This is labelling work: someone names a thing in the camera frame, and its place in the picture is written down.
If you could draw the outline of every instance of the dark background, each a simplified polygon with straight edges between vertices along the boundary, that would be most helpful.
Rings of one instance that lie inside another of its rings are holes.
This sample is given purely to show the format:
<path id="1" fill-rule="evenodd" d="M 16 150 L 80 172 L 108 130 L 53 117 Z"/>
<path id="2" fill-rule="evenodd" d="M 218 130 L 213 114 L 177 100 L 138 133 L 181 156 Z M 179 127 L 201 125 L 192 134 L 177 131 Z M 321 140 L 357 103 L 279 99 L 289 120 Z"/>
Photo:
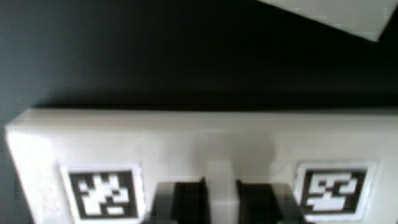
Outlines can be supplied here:
<path id="1" fill-rule="evenodd" d="M 394 107 L 396 38 L 398 16 L 373 43 L 252 0 L 0 0 L 2 127 L 28 107 Z M 3 140 L 0 223 L 28 223 Z"/>

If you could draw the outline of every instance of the white box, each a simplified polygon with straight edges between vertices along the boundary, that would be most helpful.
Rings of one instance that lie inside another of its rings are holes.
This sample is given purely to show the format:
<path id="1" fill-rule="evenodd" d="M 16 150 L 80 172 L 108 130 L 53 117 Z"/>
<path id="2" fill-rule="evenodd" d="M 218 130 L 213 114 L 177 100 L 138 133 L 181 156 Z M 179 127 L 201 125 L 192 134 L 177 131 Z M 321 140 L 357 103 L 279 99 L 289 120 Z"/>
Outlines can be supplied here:
<path id="1" fill-rule="evenodd" d="M 369 160 L 364 217 L 334 223 L 396 223 L 396 116 L 32 109 L 7 125 L 7 142 L 37 224 L 73 223 L 60 164 L 138 162 L 149 209 L 156 184 L 199 181 L 211 161 L 231 164 L 245 183 L 293 187 L 302 161 Z"/>

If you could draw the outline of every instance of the white surface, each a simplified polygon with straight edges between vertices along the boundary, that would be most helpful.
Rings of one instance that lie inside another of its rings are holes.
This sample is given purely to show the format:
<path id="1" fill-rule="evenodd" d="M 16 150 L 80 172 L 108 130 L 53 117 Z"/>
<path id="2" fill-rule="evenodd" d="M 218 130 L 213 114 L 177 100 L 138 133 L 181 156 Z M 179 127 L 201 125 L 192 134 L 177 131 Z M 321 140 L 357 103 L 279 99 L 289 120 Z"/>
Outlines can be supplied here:
<path id="1" fill-rule="evenodd" d="M 231 161 L 208 162 L 208 196 L 211 223 L 238 223 L 238 191 Z"/>
<path id="2" fill-rule="evenodd" d="M 37 224 L 73 223 L 58 164 L 138 161 L 151 208 L 158 182 L 199 181 L 211 160 L 289 186 L 300 161 L 376 160 L 364 220 L 334 223 L 396 223 L 396 116 L 30 110 L 7 139 Z"/>
<path id="3" fill-rule="evenodd" d="M 259 0 L 350 34 L 378 40 L 398 0 Z"/>

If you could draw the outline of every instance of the white panel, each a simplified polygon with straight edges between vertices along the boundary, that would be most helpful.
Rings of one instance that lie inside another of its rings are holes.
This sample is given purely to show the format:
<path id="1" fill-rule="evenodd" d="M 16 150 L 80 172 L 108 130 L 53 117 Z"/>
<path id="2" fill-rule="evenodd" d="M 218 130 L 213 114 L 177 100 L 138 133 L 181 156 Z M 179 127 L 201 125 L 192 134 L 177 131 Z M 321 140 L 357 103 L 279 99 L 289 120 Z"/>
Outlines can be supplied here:
<path id="1" fill-rule="evenodd" d="M 376 41 L 398 0 L 259 0 L 325 25 Z"/>
<path id="2" fill-rule="evenodd" d="M 30 110 L 7 141 L 37 224 L 73 223 L 58 164 L 138 162 L 151 208 L 156 184 L 199 181 L 208 161 L 231 162 L 245 183 L 293 186 L 302 161 L 353 160 L 378 163 L 364 217 L 334 223 L 396 223 L 396 116 Z"/>

